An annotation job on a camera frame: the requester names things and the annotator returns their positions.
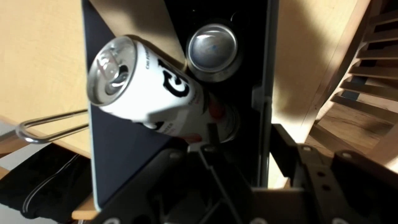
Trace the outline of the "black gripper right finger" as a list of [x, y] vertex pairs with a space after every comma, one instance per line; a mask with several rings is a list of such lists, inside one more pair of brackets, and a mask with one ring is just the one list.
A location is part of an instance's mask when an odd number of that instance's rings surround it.
[[398, 224], [398, 174], [365, 155], [340, 149], [332, 157], [270, 127], [270, 153], [294, 188], [310, 195], [317, 224]]

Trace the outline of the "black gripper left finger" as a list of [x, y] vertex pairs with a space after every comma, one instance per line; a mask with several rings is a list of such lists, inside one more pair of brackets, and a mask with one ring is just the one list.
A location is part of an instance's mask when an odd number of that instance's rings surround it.
[[230, 143], [167, 148], [130, 179], [97, 224], [250, 224], [254, 197]]

